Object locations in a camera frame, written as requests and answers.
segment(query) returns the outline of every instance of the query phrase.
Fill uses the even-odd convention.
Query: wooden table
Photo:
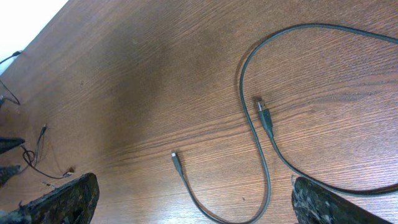
[[[304,22],[398,37],[397,10],[397,1],[72,0],[1,77],[22,105],[1,108],[0,134],[25,138],[34,149],[47,123],[38,168],[97,175],[92,223],[210,223],[175,171],[173,150],[199,201],[242,222],[265,192],[238,96],[253,45]],[[397,182],[396,45],[336,30],[294,31],[258,52],[244,86],[271,173],[271,204],[260,223],[297,220],[292,171],[261,129],[258,96],[293,165],[348,189]],[[24,164],[21,154],[9,151],[0,164]],[[51,191],[42,181],[71,178],[29,169],[0,189],[0,207],[12,210]],[[398,195],[345,198],[398,222]]]

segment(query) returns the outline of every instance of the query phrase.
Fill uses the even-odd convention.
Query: metal connector tip
[[[264,100],[258,101],[257,108],[259,111],[263,111],[263,110],[267,109],[266,102]]]

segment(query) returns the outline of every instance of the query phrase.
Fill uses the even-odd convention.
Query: brown wooden surface
[[[47,123],[38,168],[61,175],[75,166],[74,178],[94,172],[101,195],[93,223],[210,223],[191,202],[172,150],[207,209],[245,221],[265,190],[238,96],[251,46],[304,22],[398,37],[397,11],[397,1],[72,0],[1,76],[22,105],[1,108],[0,134],[26,138],[33,149]],[[306,173],[348,189],[397,182],[396,45],[295,31],[258,52],[244,86],[271,173],[260,223],[296,219],[292,171],[261,129],[257,96],[271,109],[282,153]],[[23,164],[21,154],[3,154],[0,165]],[[69,181],[29,169],[0,189],[0,208],[49,192],[44,180]],[[398,222],[398,195],[345,198]]]

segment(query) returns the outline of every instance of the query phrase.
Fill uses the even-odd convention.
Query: white wall
[[[0,60],[23,50],[67,0],[0,0]],[[12,63],[0,65],[0,75]]]

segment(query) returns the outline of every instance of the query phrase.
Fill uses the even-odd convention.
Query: wood grain
[[[231,222],[250,219],[264,174],[238,96],[251,46],[304,22],[398,37],[397,1],[71,0],[1,77],[22,105],[0,111],[0,134],[34,148],[47,123],[38,168],[76,167],[98,177],[92,223],[210,223],[192,204],[170,152],[180,152],[199,201]],[[398,48],[336,30],[294,31],[253,58],[244,93],[271,173],[260,223],[295,223],[292,172],[280,161],[254,107],[271,109],[285,157],[339,187],[398,180]],[[23,164],[22,151],[0,157]],[[69,180],[27,170],[0,189],[12,210]],[[398,195],[345,197],[398,222]]]

